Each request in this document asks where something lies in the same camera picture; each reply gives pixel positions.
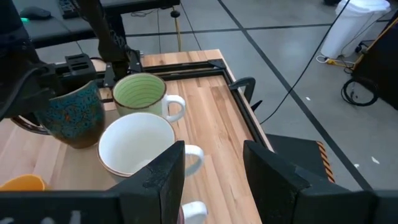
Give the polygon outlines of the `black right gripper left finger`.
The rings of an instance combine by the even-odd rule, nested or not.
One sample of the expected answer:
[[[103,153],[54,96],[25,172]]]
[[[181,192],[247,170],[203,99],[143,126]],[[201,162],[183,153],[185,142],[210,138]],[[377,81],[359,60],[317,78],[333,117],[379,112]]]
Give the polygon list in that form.
[[[185,143],[177,141],[111,190],[119,193],[118,224],[177,224],[185,181]]]

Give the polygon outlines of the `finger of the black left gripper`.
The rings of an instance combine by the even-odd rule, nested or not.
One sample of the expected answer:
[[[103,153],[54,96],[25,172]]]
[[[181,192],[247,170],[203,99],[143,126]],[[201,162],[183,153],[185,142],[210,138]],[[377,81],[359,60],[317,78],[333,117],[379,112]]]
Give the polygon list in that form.
[[[6,118],[23,117],[32,124],[39,124],[35,117],[35,112],[46,109],[52,98],[56,97],[56,92],[49,88],[44,88],[32,95],[18,96],[6,111]]]

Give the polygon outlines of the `purple ribbed mug white handle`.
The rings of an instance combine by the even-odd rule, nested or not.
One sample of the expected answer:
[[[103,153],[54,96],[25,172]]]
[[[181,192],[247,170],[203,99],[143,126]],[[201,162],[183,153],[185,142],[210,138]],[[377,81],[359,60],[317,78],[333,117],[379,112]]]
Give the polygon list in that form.
[[[177,224],[204,224],[208,210],[201,201],[194,201],[180,206]]]

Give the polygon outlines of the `dark teal speckled mug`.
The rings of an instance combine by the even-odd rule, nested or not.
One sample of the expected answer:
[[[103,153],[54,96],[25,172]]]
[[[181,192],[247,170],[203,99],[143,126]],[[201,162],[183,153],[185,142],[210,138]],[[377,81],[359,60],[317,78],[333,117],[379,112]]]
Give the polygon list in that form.
[[[26,131],[51,135],[65,144],[83,149],[96,144],[105,129],[105,110],[94,80],[79,89],[49,101],[48,107],[33,113],[39,125],[21,117],[11,121]]]

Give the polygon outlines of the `white mug with brown rim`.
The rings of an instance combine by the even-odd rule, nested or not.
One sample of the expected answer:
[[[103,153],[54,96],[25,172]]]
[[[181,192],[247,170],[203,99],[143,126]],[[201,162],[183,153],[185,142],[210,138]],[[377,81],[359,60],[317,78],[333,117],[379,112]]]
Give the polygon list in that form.
[[[116,182],[145,170],[157,178],[179,170],[190,176],[202,167],[203,149],[182,143],[172,125],[151,113],[125,115],[111,123],[101,135],[97,155]]]

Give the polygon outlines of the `yellow faceted mug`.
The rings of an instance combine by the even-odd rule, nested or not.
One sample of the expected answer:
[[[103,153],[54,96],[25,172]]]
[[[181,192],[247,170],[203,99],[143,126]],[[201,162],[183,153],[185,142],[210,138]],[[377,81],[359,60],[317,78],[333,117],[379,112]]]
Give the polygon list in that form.
[[[45,181],[32,174],[18,176],[0,186],[0,191],[44,191],[47,189],[48,185]]]

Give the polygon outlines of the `green ribbed mug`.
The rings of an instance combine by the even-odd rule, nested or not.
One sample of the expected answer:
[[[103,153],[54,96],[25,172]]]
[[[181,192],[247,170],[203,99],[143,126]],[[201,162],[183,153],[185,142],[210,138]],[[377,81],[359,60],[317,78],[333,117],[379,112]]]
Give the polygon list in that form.
[[[111,93],[120,116],[152,113],[172,123],[183,118],[186,112],[185,100],[169,95],[164,80],[150,73],[136,73],[120,79]]]

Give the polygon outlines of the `black ramp with orange stripes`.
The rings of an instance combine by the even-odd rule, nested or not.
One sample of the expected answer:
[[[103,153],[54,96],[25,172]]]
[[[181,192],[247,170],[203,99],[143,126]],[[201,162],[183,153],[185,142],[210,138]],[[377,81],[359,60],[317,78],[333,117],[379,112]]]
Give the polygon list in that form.
[[[267,138],[275,153],[335,183],[330,161],[322,142],[274,134],[267,134]]]

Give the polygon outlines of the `wooden shelf with black legs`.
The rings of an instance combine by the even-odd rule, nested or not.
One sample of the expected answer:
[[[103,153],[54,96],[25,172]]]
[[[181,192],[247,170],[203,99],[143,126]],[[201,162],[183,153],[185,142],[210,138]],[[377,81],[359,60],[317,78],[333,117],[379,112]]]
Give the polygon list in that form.
[[[4,119],[0,122],[0,185],[25,174],[41,177],[51,192],[66,195],[67,202],[74,201],[74,194],[94,192],[94,199],[83,202],[90,211],[81,215],[85,223],[112,224],[121,218],[119,193],[111,190],[119,182],[100,163],[96,145],[74,149]]]

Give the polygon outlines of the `black computer mouse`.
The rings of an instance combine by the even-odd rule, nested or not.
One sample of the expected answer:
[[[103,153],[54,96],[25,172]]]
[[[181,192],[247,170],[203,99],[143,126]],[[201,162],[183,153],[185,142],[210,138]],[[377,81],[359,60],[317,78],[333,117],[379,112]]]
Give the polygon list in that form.
[[[29,20],[35,20],[35,21],[40,21],[40,20],[47,20],[52,18],[51,12],[47,11],[45,9],[35,7],[35,6],[30,6],[30,7],[25,7],[19,15],[22,18],[26,18]]]

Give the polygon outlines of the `black keyboard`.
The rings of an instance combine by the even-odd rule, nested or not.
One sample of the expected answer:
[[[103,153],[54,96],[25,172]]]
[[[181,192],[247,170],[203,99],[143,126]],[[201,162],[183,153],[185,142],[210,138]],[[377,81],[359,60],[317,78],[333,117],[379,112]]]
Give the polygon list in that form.
[[[64,19],[72,19],[80,16],[78,11],[72,4],[71,0],[57,0],[57,1],[58,1],[58,8]]]

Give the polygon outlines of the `black table clamp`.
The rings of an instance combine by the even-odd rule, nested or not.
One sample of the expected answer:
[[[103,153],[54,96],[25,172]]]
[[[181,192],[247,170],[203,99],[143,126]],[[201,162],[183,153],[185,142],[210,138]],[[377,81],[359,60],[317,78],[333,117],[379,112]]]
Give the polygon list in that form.
[[[253,77],[245,77],[245,78],[240,78],[239,80],[236,80],[235,82],[232,82],[228,85],[228,88],[230,92],[233,94],[233,97],[235,99],[235,102],[237,104],[242,104],[242,99],[240,96],[238,96],[238,90],[241,87],[244,87],[244,97],[246,101],[249,103],[252,100],[252,96],[254,93],[254,89],[256,86],[256,80]]]

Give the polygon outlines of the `yellow power strip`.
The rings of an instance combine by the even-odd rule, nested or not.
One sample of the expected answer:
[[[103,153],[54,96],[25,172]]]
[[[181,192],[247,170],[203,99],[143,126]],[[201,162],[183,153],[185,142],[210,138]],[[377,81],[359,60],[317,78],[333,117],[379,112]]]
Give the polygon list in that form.
[[[317,56],[316,57],[316,61],[319,62],[319,63],[325,63],[325,64],[328,64],[328,65],[335,65],[335,66],[340,66],[340,67],[353,68],[355,66],[354,62],[330,59],[330,58],[322,56],[322,55]]]

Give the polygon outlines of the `black equipment case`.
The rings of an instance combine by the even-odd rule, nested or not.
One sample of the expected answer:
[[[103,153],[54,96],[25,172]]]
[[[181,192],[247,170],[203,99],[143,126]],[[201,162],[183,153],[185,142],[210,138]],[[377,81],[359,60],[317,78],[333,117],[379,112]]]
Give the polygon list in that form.
[[[350,103],[370,106],[382,99],[398,110],[398,11],[361,57],[352,77],[348,83],[361,84],[373,96],[359,101],[354,93],[345,91]]]

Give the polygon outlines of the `black aluminium table frame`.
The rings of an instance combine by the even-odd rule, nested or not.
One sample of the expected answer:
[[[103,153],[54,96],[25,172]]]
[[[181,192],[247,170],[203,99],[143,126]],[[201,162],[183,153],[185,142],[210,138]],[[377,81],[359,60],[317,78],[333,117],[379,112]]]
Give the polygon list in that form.
[[[179,139],[204,146],[206,153],[223,145],[240,151],[245,140],[272,149],[243,95],[244,87],[238,90],[242,104],[235,102],[228,85],[237,79],[222,58],[167,65],[159,55],[149,55],[145,63],[134,62],[128,72],[161,77],[168,94],[180,95],[187,102],[185,116],[173,124]]]

